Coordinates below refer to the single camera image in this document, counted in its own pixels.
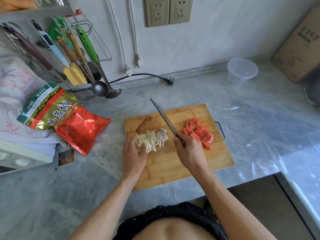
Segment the red and green food bag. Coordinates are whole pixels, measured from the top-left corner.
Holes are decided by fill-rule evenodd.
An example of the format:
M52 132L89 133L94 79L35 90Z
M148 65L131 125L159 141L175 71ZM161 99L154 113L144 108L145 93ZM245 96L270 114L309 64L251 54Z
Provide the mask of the red and green food bag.
M49 82L27 102L17 121L36 130L54 129L78 152L87 156L111 118L89 112L75 96Z

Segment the wooden handled metal spoon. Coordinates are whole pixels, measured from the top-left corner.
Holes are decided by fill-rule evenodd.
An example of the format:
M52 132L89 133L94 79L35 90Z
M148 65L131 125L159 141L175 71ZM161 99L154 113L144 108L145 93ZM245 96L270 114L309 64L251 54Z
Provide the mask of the wooden handled metal spoon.
M65 38L61 35L58 35L56 37L56 41L62 47L62 49L64 50L64 52L68 56L69 60L71 61L71 63L74 64L76 67L78 67L82 71L86 80L87 79L90 80L88 74L85 71L85 68L82 67L82 62L80 61L78 55L70 48L70 46L67 44Z

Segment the pile of chopped white vegetable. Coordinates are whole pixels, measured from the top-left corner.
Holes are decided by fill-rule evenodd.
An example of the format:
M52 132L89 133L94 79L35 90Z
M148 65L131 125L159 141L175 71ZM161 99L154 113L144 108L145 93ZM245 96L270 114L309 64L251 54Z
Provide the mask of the pile of chopped white vegetable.
M149 153L151 151L156 152L156 147L164 147L165 141L169 138L166 132L166 129L160 128L158 132L147 130L144 134L136 134L136 150L140 152L142 143L145 143L146 153Z

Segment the green handled metal ladle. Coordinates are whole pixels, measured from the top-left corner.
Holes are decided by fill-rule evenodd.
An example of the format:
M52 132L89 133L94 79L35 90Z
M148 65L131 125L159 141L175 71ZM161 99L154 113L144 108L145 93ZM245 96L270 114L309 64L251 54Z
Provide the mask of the green handled metal ladle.
M95 96L101 97L101 98L106 98L106 99L114 99L122 93L122 89L113 89L107 80L107 77L100 65L100 60L99 57L90 41L88 38L86 32L80 25L75 26L77 34L80 38L80 41L90 58L90 60L95 64L96 68L98 69L101 77L103 78L103 81L95 81L92 86L91 90L94 93Z

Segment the person's right hand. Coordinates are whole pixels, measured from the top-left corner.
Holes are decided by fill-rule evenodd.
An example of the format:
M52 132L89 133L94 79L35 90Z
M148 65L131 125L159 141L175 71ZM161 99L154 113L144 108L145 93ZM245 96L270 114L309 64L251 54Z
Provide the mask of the person's right hand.
M205 170L208 165L201 142L182 133L178 133L178 135L186 142L185 148L182 151L177 151L182 165L191 174Z

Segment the person's left hand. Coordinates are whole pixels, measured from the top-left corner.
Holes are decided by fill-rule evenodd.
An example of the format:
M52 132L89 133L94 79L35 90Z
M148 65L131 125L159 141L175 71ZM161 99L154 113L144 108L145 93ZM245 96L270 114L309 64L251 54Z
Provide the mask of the person's left hand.
M123 178L138 178L144 169L147 156L136 150L136 137L128 138L123 146Z

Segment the pile of red tomato pieces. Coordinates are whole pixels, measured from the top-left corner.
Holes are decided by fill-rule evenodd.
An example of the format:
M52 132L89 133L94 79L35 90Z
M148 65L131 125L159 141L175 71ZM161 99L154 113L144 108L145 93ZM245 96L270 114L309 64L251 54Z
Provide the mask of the pile of red tomato pieces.
M203 148L212 150L210 144L214 141L214 135L209 132L206 126L201 125L197 118L192 118L186 122L182 134L193 137L202 143Z

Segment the white wall shelf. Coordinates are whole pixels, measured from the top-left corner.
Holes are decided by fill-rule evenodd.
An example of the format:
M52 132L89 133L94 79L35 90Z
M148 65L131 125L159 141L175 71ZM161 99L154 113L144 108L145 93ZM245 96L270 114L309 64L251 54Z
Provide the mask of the white wall shelf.
M54 16L74 14L70 6L43 7L21 11L0 13L0 23L17 22L21 20L42 19Z

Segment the black shorts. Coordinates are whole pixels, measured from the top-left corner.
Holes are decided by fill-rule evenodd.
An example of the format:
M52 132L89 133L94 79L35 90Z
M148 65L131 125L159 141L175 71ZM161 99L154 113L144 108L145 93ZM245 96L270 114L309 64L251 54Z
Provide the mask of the black shorts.
M164 218L179 218L194 223L207 230L217 240L228 240L222 225L204 208L190 202L178 205L159 205L136 217L123 221L112 240L132 240L149 224Z

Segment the person's right forearm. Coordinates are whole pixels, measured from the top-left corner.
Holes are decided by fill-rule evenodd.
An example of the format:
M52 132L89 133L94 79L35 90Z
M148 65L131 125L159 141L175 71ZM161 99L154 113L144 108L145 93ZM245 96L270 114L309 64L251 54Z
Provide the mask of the person's right forearm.
M191 174L206 194L229 240L277 240L208 167L193 167Z

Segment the clear plastic container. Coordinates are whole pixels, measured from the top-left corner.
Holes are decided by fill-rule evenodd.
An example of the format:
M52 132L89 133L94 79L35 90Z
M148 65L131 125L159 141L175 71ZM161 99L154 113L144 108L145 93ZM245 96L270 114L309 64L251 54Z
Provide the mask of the clear plastic container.
M233 85L242 85L251 78L257 76L258 66L251 60L244 58L234 58L228 61L227 81Z

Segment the brown cardboard box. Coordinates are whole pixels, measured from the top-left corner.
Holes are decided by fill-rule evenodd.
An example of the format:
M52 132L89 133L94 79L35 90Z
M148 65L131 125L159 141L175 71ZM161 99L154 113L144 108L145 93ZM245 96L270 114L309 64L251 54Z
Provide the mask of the brown cardboard box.
M271 58L271 62L295 84L318 73L320 70L320 4L310 10Z

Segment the kitchen knife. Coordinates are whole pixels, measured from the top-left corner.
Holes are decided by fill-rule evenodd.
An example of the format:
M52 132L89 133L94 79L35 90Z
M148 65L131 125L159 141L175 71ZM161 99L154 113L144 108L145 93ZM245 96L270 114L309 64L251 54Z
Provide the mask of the kitchen knife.
M151 98L150 98L150 101L153 103L155 108L158 110L159 114L162 116L162 118L164 119L164 121L166 122L168 127L170 128L171 132L174 134L174 136L176 138L178 138L180 140L180 142L182 143L182 146L185 148L186 147L186 142L178 135L177 129L175 128L173 123L170 121L170 119L168 118L168 116L166 115L166 113L164 112L162 107L156 101L154 101Z

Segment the green plastic handled utensil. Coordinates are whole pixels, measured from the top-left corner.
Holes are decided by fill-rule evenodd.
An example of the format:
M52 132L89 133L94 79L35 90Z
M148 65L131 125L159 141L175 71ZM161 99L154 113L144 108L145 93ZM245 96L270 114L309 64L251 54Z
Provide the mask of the green plastic handled utensil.
M52 20L53 20L53 22L49 28L50 38L53 41L55 41L57 36L59 36L59 35L63 36L65 38L68 46L70 46L72 51L75 51L74 45L72 44L72 42L70 41L70 38L69 38L70 29L66 23L66 19L61 16L56 16Z

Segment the wooden cutting board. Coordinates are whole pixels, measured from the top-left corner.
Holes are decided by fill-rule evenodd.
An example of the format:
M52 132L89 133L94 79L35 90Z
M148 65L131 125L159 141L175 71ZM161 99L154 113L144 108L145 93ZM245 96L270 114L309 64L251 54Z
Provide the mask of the wooden cutting board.
M204 125L212 133L214 140L210 144L211 150L203 149L209 168L212 171L235 165L235 161L224 141L223 135L220 133L218 125L205 103L166 110L165 113L178 132L181 132L187 121L194 117L199 119L200 125ZM158 132L159 128L166 129L166 134L169 137L163 147L157 147L155 152L148 153L146 166L133 191L144 190L191 177L191 173L182 165L178 158L173 142L174 134L158 112L127 118L124 121L124 125L128 138L135 136L136 133L146 133L147 130Z

